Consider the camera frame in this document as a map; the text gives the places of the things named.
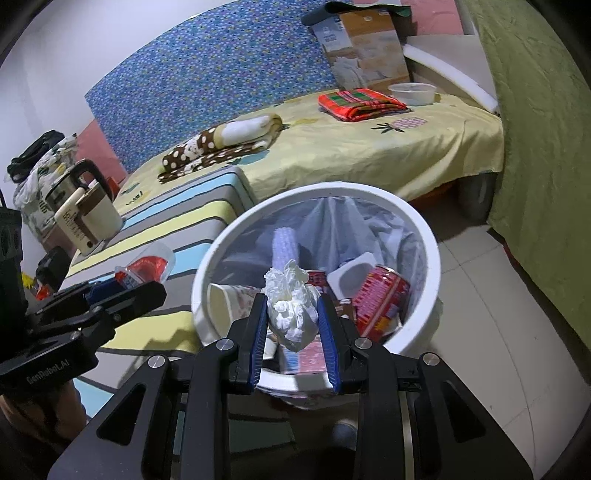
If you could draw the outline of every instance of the red plaid fabric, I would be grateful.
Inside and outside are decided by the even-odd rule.
[[[359,122],[407,109],[395,98],[367,88],[325,93],[318,97],[318,104],[343,122]]]

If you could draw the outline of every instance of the kettle handle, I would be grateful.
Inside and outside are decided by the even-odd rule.
[[[78,163],[76,163],[70,170],[70,177],[72,178],[72,183],[77,188],[82,187],[86,190],[88,186],[83,184],[80,180],[80,176],[85,172],[90,173],[95,178],[95,180],[99,182],[100,186],[103,187],[103,190],[105,191],[107,197],[109,197],[109,200],[112,202],[113,191],[111,190],[111,187],[109,186],[104,175],[100,172],[95,163],[92,160],[89,160],[88,158],[83,158]]]

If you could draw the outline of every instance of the plastic trash bag liner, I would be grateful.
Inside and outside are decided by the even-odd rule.
[[[365,252],[398,271],[411,284],[404,319],[423,292],[426,256],[420,237],[395,212],[366,200],[322,197],[283,207],[245,229],[216,266],[212,282],[263,288],[272,263],[275,229],[291,227],[299,243],[300,267],[336,270]]]

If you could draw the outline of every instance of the transparent cup with red label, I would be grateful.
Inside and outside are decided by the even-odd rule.
[[[127,289],[157,281],[164,283],[175,264],[174,252],[161,242],[154,242],[144,249],[126,267],[115,267],[115,279]]]

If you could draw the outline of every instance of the red can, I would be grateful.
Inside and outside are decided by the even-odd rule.
[[[409,290],[410,283],[397,271],[376,265],[353,298],[359,334],[379,341],[406,305]]]
[[[329,281],[326,279],[326,272],[323,270],[308,270],[308,281],[306,284],[314,285],[316,290],[320,293],[327,293],[331,297],[335,297],[332,292],[332,288],[330,288]]]

